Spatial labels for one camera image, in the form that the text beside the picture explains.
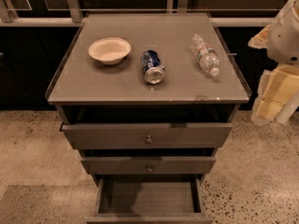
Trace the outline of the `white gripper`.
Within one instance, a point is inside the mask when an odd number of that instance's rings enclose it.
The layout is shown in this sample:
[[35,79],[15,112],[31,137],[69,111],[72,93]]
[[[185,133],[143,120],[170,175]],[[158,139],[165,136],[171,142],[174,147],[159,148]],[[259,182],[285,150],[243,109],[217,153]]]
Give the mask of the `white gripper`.
[[248,46],[267,48],[268,57],[279,63],[273,71],[263,71],[251,120],[256,125],[271,121],[285,124],[299,107],[299,66],[291,65],[299,64],[297,3],[290,3],[281,9],[275,21],[252,37]]

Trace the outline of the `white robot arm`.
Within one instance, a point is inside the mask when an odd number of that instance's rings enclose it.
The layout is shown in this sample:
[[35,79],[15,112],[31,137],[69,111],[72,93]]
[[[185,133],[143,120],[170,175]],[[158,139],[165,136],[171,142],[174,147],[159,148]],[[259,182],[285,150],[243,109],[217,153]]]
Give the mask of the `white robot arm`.
[[299,106],[299,0],[289,0],[248,46],[266,49],[278,63],[273,71],[263,71],[251,120],[257,125],[284,124]]

